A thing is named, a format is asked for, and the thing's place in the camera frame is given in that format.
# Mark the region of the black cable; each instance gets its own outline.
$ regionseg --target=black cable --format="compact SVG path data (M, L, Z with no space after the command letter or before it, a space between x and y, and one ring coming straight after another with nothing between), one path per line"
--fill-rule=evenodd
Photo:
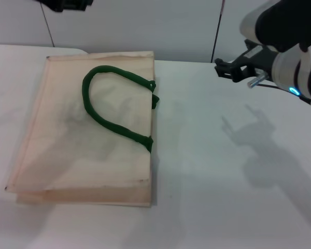
M265 85L265 84L258 84L257 86L258 87L269 87L269 88L274 88L274 89L282 90L281 88L278 88L276 86L270 86L270 85Z
M274 89L279 89L281 91L287 92L286 90L283 90L283 89L281 89L279 87L276 87L276 86L270 86L270 85L265 85L265 84L258 84L257 86L259 86L259 87L274 88ZM308 99L308 98L306 98L304 96L299 96L299 98L300 98L300 100L304 101L305 103L311 105L311 100L310 99Z

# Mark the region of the bag handle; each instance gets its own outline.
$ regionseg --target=bag handle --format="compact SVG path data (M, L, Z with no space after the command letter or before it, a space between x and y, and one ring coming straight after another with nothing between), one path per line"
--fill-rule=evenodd
M107 121L106 119L102 118L93 108L90 100L90 94L89 94L89 89L90 89L90 84L92 78L96 74L101 74L101 73L115 73L118 75L121 75L124 78L127 78L143 87L146 87L149 89L152 93L154 92L154 89L156 88L156 82L154 80L146 80L136 74L133 74L131 72L119 69L114 66L97 66L91 71L88 72L88 74L85 76L82 84L82 96L83 96L83 103L84 103L84 108L87 111L87 113L100 125L105 127L106 129L116 133L120 134L122 136L128 137L129 139L132 139L146 147L146 149L151 152L152 150L152 144L153 144L153 139L151 136L143 136L141 134L138 134L136 132L133 132L126 127L120 126L118 124L112 123ZM159 101L159 98L155 96L154 94L152 95L152 109L155 109L157 102Z

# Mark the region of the white tabletop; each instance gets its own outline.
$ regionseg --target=white tabletop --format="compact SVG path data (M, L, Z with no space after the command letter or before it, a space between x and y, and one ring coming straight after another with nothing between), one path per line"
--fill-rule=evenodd
M0 45L0 249L311 248L311 107L156 61L154 206L17 205L4 192L45 57Z

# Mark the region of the black object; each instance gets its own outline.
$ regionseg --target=black object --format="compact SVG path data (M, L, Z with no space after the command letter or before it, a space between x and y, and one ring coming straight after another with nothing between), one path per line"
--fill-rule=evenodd
M269 78L272 80L272 65L277 56L277 52L271 51L267 46L262 46L250 40L245 40L248 51L240 55L232 63L224 62L221 59L216 59L215 70L219 77L233 80L233 82L240 82L243 79L257 76L256 70L263 70L267 72Z
M311 0L281 0L273 5L259 16L256 36L279 52L296 44L306 52L311 46Z
M91 6L93 0L37 0L45 4L55 12L62 12L64 9L85 11L87 6Z

